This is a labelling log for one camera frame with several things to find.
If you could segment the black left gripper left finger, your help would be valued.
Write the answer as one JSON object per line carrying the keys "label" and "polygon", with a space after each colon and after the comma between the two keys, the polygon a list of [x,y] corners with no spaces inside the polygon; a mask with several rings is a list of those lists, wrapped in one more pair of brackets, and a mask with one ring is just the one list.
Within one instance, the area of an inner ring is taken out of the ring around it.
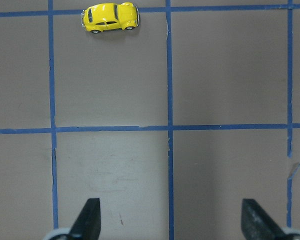
{"label": "black left gripper left finger", "polygon": [[98,240],[101,233],[101,203],[89,198],[70,228],[71,240]]}

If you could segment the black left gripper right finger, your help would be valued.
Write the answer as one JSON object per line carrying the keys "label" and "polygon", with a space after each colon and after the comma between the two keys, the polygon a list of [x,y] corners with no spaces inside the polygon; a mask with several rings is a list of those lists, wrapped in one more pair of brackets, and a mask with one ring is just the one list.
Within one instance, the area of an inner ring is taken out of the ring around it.
{"label": "black left gripper right finger", "polygon": [[241,231],[246,240],[278,240],[283,236],[283,230],[252,198],[242,200]]}

